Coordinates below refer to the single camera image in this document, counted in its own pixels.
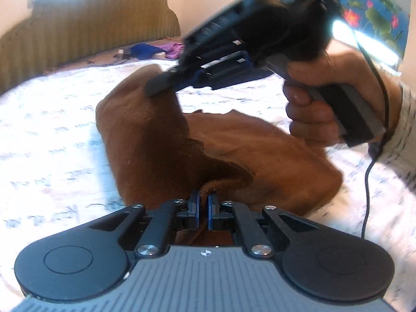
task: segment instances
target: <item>black cable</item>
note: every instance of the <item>black cable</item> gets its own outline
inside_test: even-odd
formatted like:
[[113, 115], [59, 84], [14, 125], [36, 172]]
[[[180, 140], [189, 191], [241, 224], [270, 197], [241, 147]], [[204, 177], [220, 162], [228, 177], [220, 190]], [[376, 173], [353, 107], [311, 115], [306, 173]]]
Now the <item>black cable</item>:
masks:
[[360, 43], [359, 43], [359, 41], [358, 41], [358, 39], [355, 35], [355, 31], [353, 29], [352, 29], [352, 32], [354, 34], [354, 37], [355, 37], [355, 40], [356, 40], [356, 43], [357, 43], [357, 46], [358, 46], [359, 50], [361, 51], [361, 53], [363, 54], [363, 56], [364, 56], [365, 60], [367, 61], [368, 65], [370, 66], [371, 71], [373, 72], [374, 76], [376, 77], [376, 79], [377, 79], [377, 81], [380, 85], [381, 91], [383, 92], [383, 98], [384, 98], [384, 127], [386, 128], [386, 132], [384, 133], [383, 137], [381, 138], [377, 153], [375, 154], [373, 160], [371, 161], [371, 163], [368, 166], [367, 170], [365, 171], [365, 175], [364, 175], [364, 184], [365, 184], [365, 191], [366, 191], [366, 197], [367, 197], [367, 208], [366, 208], [364, 221], [363, 221], [363, 225], [362, 225], [362, 229], [361, 229], [361, 238], [365, 239], [365, 231], [366, 231], [366, 228], [367, 228], [368, 218], [370, 216], [370, 190], [369, 190], [369, 184], [368, 184], [368, 177], [370, 175], [370, 171], [373, 168], [374, 164], [376, 164], [377, 160], [380, 158], [381, 154], [383, 153], [384, 146], [388, 142], [390, 105], [388, 103], [388, 94], [387, 94], [386, 85], [384, 84], [384, 81], [381, 78], [379, 71], [375, 67], [375, 65], [374, 65], [371, 57], [367, 53], [367, 51], [362, 47], [362, 45], [360, 45]]

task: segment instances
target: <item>painting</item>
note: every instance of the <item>painting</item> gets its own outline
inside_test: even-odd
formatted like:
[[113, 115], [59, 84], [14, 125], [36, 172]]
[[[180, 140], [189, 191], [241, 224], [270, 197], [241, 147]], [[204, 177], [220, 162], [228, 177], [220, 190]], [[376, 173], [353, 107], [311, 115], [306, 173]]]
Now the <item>painting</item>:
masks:
[[403, 58], [411, 0], [340, 1], [344, 18], [354, 30], [384, 43]]

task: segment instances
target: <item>metal rivet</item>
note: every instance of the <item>metal rivet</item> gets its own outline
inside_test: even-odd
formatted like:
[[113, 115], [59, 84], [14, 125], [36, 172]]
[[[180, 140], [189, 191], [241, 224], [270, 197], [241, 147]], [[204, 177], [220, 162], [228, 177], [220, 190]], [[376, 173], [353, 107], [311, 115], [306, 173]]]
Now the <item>metal rivet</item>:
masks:
[[137, 248], [137, 252], [143, 256], [153, 256], [159, 250], [154, 245], [142, 245]]
[[251, 248], [251, 252], [258, 256], [267, 256], [272, 253], [272, 248], [268, 245], [254, 245]]

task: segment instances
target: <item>mattress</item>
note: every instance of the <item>mattress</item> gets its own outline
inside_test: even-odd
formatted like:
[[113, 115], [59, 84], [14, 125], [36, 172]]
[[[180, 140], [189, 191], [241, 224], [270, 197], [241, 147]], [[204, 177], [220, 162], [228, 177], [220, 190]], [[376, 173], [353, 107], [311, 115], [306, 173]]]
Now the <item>mattress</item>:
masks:
[[[72, 228], [123, 207], [101, 137], [95, 107], [120, 81], [143, 65], [59, 72], [25, 82], [0, 97], [0, 311], [23, 295], [14, 277], [17, 254], [29, 243]], [[187, 88], [178, 93], [184, 112], [232, 109], [274, 123], [288, 131], [283, 80], [266, 79], [212, 91]], [[359, 235], [366, 200], [367, 147], [328, 149], [343, 171], [344, 184], [334, 200], [310, 218]], [[384, 247], [396, 265], [385, 296], [400, 312], [416, 305], [416, 202], [400, 179], [376, 164], [370, 179], [371, 216], [367, 238]]]

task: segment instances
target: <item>blue cloth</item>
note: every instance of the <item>blue cloth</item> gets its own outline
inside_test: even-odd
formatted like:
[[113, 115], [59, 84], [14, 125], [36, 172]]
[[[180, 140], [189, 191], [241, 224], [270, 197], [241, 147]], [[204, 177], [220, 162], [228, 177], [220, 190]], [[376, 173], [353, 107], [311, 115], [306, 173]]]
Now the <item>blue cloth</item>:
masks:
[[139, 60], [150, 59], [154, 54], [162, 52], [166, 53], [165, 50], [146, 43], [139, 43], [130, 48], [130, 55], [138, 58]]

